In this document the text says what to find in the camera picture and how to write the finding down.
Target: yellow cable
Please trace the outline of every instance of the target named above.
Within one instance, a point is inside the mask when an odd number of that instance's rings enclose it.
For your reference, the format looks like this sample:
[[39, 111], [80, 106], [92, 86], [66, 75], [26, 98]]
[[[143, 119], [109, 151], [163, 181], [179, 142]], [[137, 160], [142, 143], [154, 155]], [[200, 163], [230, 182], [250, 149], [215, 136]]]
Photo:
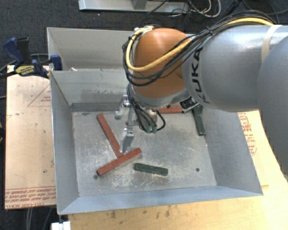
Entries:
[[[234, 21], [228, 22], [225, 25], [234, 24], [234, 23], [244, 23], [244, 22], [253, 22], [253, 23], [258, 23], [258, 24], [262, 24], [262, 25], [274, 25], [273, 23], [271, 23], [269, 21], [266, 21], [266, 20], [260, 19], [260, 18], [255, 18], [255, 17], [236, 19]], [[149, 63], [148, 65], [136, 68], [130, 62], [130, 52], [131, 52], [132, 45], [133, 45], [134, 40], [136, 39], [136, 36], [138, 34], [141, 34], [141, 33], [145, 32], [145, 31], [148, 31], [148, 30], [151, 30], [151, 29], [153, 29], [153, 26], [148, 26], [148, 27], [145, 27], [145, 28], [138, 29], [133, 34], [133, 36], [131, 37], [130, 42], [127, 45], [126, 59], [125, 60], [126, 60], [126, 65], [132, 71], [141, 72], [141, 71], [149, 70], [149, 69], [157, 66], [158, 64], [162, 63], [163, 61], [167, 60], [168, 58], [172, 57], [176, 53], [181, 52], [187, 45], [189, 45], [192, 42], [192, 40], [188, 40], [188, 41], [184, 42], [183, 44], [179, 45], [177, 48], [175, 48], [172, 51], [168, 52], [166, 55], [163, 55], [162, 57], [158, 58], [157, 60]]]
[[226, 25], [233, 24], [233, 23], [242, 23], [242, 22], [254, 22], [254, 23], [258, 23], [258, 24], [262, 24], [262, 25], [274, 25], [273, 23], [271, 23], [269, 21], [266, 21], [266, 20], [260, 19], [260, 18], [254, 18], [254, 17], [236, 19], [234, 21], [226, 23]]

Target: wooden block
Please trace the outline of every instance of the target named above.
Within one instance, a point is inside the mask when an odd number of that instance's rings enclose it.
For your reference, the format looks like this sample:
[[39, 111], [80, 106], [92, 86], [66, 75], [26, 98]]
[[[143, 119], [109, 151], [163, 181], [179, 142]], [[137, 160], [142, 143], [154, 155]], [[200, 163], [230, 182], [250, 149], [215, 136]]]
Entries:
[[204, 136], [206, 134], [205, 127], [201, 119], [200, 106], [197, 105], [192, 109], [192, 113], [195, 119], [196, 129], [199, 136]]
[[182, 113], [182, 107], [180, 106], [171, 106], [169, 108], [164, 107], [159, 109], [160, 114], [178, 114]]
[[108, 125], [104, 115], [103, 114], [97, 115], [97, 120], [98, 120], [102, 130], [104, 131], [106, 138], [109, 140], [110, 145], [111, 145], [115, 155], [117, 157], [123, 156], [124, 154], [122, 152], [120, 152], [120, 145], [119, 145], [118, 141], [116, 140], [116, 138], [115, 138], [110, 126]]
[[128, 152], [128, 153], [124, 154], [123, 156], [120, 156], [118, 159], [108, 163], [104, 167], [101, 167], [100, 169], [97, 170], [97, 174], [99, 176], [102, 176], [105, 173], [117, 168], [118, 166], [121, 166], [121, 165], [125, 164], [126, 162], [129, 162], [130, 159], [137, 157], [141, 152], [142, 151], [140, 148], [136, 148], [136, 149], [132, 150], [131, 152]]

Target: white tape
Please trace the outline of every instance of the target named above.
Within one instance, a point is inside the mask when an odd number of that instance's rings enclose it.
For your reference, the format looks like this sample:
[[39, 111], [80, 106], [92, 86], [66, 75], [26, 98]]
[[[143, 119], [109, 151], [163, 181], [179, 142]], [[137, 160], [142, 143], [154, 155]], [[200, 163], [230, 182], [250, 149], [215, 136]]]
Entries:
[[269, 50], [270, 50], [270, 40], [274, 34], [274, 32], [281, 27], [281, 25], [272, 25], [268, 31], [265, 34], [265, 37], [263, 39], [262, 43], [262, 52], [261, 52], [261, 62], [264, 61], [265, 57], [267, 56]]
[[51, 224], [51, 230], [71, 230], [70, 221], [54, 222]]

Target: orange spherical gripper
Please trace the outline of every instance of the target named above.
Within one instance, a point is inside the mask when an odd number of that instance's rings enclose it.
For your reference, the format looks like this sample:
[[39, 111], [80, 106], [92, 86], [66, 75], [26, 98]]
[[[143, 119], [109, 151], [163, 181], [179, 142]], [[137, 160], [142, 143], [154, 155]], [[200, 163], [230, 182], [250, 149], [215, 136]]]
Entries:
[[[142, 68], [157, 59], [163, 57], [171, 49], [175, 47], [187, 35], [171, 28], [156, 28], [142, 35], [138, 40], [134, 50], [134, 67]], [[156, 66], [134, 72], [134, 75], [150, 75], [161, 70], [174, 56], [178, 53], [166, 58]], [[179, 60], [173, 67], [167, 69], [159, 79], [147, 86], [134, 86], [134, 91], [146, 98], [162, 98], [175, 94], [185, 88], [182, 79], [181, 66], [182, 59]], [[143, 83], [144, 80], [134, 79], [135, 83]]]

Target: orange object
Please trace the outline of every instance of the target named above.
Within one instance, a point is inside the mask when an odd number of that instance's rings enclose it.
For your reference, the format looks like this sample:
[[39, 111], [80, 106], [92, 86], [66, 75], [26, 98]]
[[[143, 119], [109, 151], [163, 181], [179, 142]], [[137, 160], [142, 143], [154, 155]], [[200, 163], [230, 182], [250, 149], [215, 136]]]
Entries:
[[108, 125], [104, 115], [103, 114], [97, 115], [97, 120], [98, 120], [102, 130], [104, 131], [106, 138], [110, 142], [110, 145], [111, 145], [115, 155], [117, 157], [123, 156], [124, 154], [122, 152], [120, 152], [120, 145], [119, 145], [118, 141], [116, 140], [116, 138], [115, 138], [110, 126]]
[[164, 107], [159, 109], [160, 114], [177, 114], [182, 112], [182, 107], [180, 106], [171, 106], [169, 108]]
[[[135, 67], [143, 67], [156, 59], [165, 55], [182, 39], [186, 38], [186, 34], [171, 28], [157, 28], [145, 33], [138, 41], [134, 50], [134, 65]], [[150, 75], [161, 70], [170, 59], [158, 64], [157, 66], [142, 71], [135, 72], [134, 75], [141, 76]], [[166, 76], [175, 67], [182, 63], [182, 60], [177, 62], [172, 68], [166, 70], [162, 76]], [[146, 80], [134, 79], [136, 83], [143, 83]], [[137, 87], [134, 90], [147, 98], [160, 98], [177, 93], [184, 89], [184, 82], [182, 79], [181, 67], [178, 67], [172, 74], [165, 78], [160, 78], [148, 86]]]
[[117, 168], [118, 166], [121, 166], [125, 164], [126, 162], [129, 162], [130, 159], [136, 158], [138, 155], [140, 155], [142, 150], [140, 148], [136, 148], [123, 156], [120, 156], [118, 159], [115, 159], [114, 161], [108, 163], [104, 167], [101, 167], [97, 170], [97, 174], [99, 176], [104, 175], [105, 173]]

